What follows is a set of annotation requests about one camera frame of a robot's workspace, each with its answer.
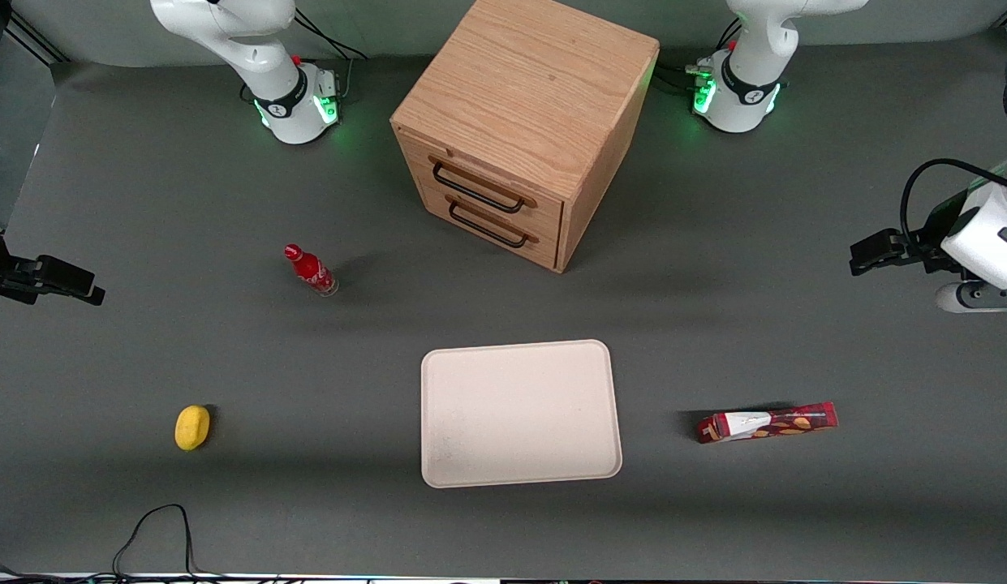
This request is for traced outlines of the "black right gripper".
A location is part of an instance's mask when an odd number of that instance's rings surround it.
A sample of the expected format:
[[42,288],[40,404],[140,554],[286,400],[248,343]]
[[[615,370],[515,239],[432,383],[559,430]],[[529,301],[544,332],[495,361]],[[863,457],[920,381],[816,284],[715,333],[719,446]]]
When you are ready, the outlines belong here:
[[0,297],[23,304],[35,304],[39,294],[56,294],[101,306],[105,290],[95,285],[95,274],[55,256],[38,256],[38,293],[17,280],[19,260],[7,250],[0,235]]

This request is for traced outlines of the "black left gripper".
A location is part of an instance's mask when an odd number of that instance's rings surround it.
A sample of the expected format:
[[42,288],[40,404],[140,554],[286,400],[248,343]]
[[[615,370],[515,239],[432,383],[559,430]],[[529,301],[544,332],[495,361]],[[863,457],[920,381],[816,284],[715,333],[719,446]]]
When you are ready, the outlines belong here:
[[926,273],[967,273],[966,267],[942,249],[942,241],[959,218],[967,195],[953,195],[928,214],[922,228],[909,230],[909,195],[905,195],[905,236],[900,230],[878,230],[850,247],[850,273],[863,276],[873,269],[921,264]]

